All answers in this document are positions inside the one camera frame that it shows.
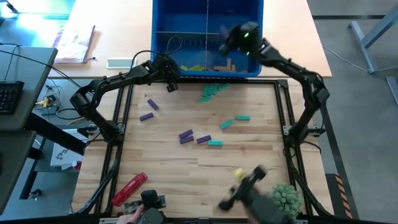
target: keyboard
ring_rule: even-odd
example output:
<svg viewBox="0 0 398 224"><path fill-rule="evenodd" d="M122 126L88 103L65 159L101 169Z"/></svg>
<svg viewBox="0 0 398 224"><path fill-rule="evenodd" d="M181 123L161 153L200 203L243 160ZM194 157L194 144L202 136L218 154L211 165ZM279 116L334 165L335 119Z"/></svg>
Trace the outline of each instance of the keyboard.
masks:
<svg viewBox="0 0 398 224"><path fill-rule="evenodd" d="M0 115L14 114L23 87L21 81L0 81Z"/></svg>

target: blue bin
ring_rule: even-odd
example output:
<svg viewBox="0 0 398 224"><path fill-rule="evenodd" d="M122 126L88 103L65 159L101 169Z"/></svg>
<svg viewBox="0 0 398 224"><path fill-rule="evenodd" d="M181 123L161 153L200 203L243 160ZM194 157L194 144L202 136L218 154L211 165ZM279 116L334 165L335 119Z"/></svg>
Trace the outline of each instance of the blue bin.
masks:
<svg viewBox="0 0 398 224"><path fill-rule="evenodd" d="M152 50L171 52L182 40L180 50L171 57L179 66L199 65L205 70L181 70L181 76L255 77L261 71L256 61L238 51L223 57L218 48L225 38L221 27L231 30L236 25L255 21L261 34L263 4L263 0L154 0ZM215 66L226 67L228 58L235 72L214 71Z"/></svg>

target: green sponge ball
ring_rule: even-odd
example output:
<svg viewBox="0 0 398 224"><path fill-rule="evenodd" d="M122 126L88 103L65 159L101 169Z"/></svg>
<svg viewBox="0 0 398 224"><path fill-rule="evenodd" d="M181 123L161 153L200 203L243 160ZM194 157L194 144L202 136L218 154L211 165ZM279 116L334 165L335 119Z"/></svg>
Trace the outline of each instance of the green sponge ball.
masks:
<svg viewBox="0 0 398 224"><path fill-rule="evenodd" d="M296 218L301 212L302 199L293 186L278 184L269 194L279 210L290 218Z"/></svg>

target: floor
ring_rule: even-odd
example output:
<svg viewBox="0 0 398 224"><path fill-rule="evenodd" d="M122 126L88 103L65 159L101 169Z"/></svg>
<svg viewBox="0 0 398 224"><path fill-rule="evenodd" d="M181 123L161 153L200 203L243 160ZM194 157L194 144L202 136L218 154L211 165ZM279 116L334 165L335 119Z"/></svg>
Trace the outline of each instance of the floor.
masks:
<svg viewBox="0 0 398 224"><path fill-rule="evenodd" d="M385 14L398 1L396 0L307 0L313 15L370 15ZM72 7L59 13L67 13ZM51 28L43 30L37 23L24 24L23 20L5 20L0 27L0 42L13 42L23 45L49 46L53 35L64 25L65 16L57 20L42 21ZM354 36L347 29L347 20L316 20L322 44L338 53L341 57L366 68ZM378 20L360 20L364 33L368 32ZM393 26L372 47L371 52L379 68L398 65L398 46L396 37L398 26ZM354 199L362 220L379 222L396 222L398 213L398 106L388 89L384 79L387 75L398 78L398 70L377 73L373 76L342 61L329 51L325 51L333 78L326 80L331 97L328 110L336 138L340 147L343 162L351 184ZM81 85L89 80L77 80ZM65 80L55 80L62 86L62 108L67 108L68 99L76 88ZM321 123L320 114L315 117ZM64 121L50 116L50 122L66 124ZM323 149L322 159L326 173L335 173L336 167L328 146L327 137L320 138ZM44 217L64 215L69 212L76 174L39 174L35 187L44 190L44 196L38 201L18 200L24 179L32 161L27 161L19 177L17 187L6 211L0 220L28 217Z"/></svg>

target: wooden tabletop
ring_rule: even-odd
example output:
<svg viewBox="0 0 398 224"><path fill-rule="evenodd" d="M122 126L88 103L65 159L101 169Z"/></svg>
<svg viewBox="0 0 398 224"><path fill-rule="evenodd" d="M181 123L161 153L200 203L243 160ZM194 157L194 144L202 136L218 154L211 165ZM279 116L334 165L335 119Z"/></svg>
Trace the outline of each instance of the wooden tabletop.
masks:
<svg viewBox="0 0 398 224"><path fill-rule="evenodd" d="M291 83L292 104L299 116L303 110L300 87ZM289 183L274 87L233 84L211 101L199 103L204 84L178 86L173 93L167 93L166 86L159 83L134 87L117 192L136 174L144 172L149 176L147 182L128 201L140 199L143 190L156 189L166 196L167 208L163 211L168 217L246 217L239 204L227 214L216 208L229 188L237 184L233 175L236 168L242 167L248 173L257 165L264 165L269 172L258 184L264 193L277 184ZM98 107L105 118L113 115L116 94L105 94ZM149 98L158 104L159 111L150 107ZM139 121L140 116L151 112L154 118ZM235 121L220 129L221 123L237 114L248 114L251 120ZM210 134L213 139L223 140L224 146L196 142L181 145L178 134L188 129L193 130L195 139ZM81 208L97 188L105 151L104 142L93 142L86 150L73 198L74 210ZM333 212L318 149L303 144L302 156L309 187ZM113 213L121 211L122 207L113 209Z"/></svg>
<svg viewBox="0 0 398 224"><path fill-rule="evenodd" d="M323 77L331 77L325 53L315 28L306 0L264 1L263 36L284 57ZM118 70L108 70L106 60L111 57L132 57L140 50L149 50L152 33L151 0L77 0L69 26L82 22L95 25L95 34L88 57L96 57L87 64L56 65L70 77L95 78L116 75ZM144 62L149 54L140 54ZM273 68L263 67L259 76L284 77ZM51 71L50 78L60 78Z"/></svg>

